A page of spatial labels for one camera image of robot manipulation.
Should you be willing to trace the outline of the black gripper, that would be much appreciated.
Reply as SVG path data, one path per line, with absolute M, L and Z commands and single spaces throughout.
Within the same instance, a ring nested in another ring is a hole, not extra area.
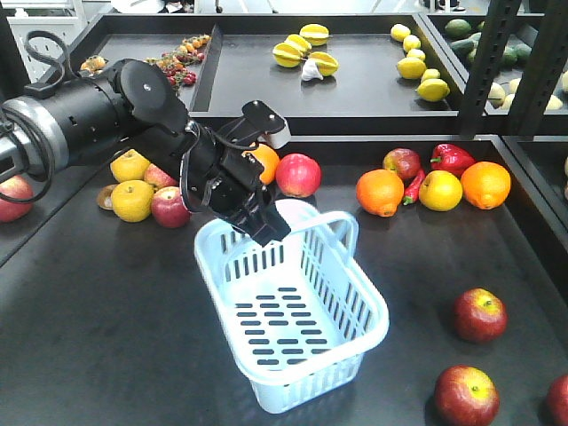
M 209 211 L 266 246 L 282 241 L 290 226 L 260 180 L 262 165 L 249 153 L 207 128 L 185 132 L 180 192 L 192 212 Z

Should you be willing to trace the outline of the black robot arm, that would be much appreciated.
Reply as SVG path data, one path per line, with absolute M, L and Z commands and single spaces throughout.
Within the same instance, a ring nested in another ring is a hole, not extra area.
M 59 76 L 2 104 L 2 180 L 27 174 L 49 184 L 69 166 L 132 147 L 179 182 L 190 210 L 211 212 L 260 245 L 289 234 L 252 154 L 259 141 L 280 148 L 290 138 L 286 120 L 264 102 L 250 101 L 212 130 L 190 116 L 155 65 L 122 59 L 88 75 L 68 56 L 34 58 Z

